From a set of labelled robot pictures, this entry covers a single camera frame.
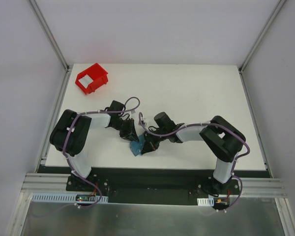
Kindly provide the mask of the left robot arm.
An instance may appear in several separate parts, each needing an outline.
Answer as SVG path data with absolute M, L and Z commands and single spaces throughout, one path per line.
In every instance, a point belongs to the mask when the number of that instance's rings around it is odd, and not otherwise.
M 130 97 L 126 102 L 132 99 L 137 100 L 138 104 L 130 109 L 115 100 L 103 110 L 77 113 L 67 109 L 55 125 L 49 142 L 63 154 L 72 174 L 79 177 L 77 185 L 83 191 L 90 191 L 94 186 L 94 179 L 89 176 L 91 164 L 84 151 L 90 130 L 111 127 L 119 132 L 122 139 L 139 142 L 134 119 L 130 114 L 139 107 L 140 100 Z

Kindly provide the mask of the blue leather card holder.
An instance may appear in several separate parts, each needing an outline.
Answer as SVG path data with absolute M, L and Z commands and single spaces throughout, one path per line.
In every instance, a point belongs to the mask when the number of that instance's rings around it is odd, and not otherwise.
M 138 156 L 138 155 L 141 155 L 141 151 L 144 147 L 144 142 L 145 142 L 145 139 L 144 139 L 144 136 L 143 135 L 140 135 L 139 136 L 139 141 L 136 142 L 136 141 L 131 141 L 130 142 L 130 150 L 132 152 L 132 154 L 134 156 Z

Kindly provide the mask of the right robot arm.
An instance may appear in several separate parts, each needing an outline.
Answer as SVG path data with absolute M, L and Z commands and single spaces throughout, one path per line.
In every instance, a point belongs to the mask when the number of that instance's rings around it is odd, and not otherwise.
M 247 146 L 246 138 L 240 131 L 221 116 L 215 116 L 205 123 L 176 124 L 165 112 L 161 112 L 154 117 L 154 121 L 157 127 L 146 128 L 143 115 L 139 113 L 139 125 L 144 132 L 130 145 L 135 156 L 156 151 L 164 140 L 178 144 L 205 142 L 217 160 L 211 179 L 201 184 L 202 190 L 213 196 L 228 190 L 235 162 L 241 157 L 239 152 L 243 146 Z

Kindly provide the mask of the red plastic bin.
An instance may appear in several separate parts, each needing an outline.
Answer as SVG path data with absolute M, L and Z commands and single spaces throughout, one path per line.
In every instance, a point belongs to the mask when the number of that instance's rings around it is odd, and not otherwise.
M 75 84 L 85 95 L 95 92 L 107 82 L 108 72 L 98 63 L 80 72 L 75 80 Z

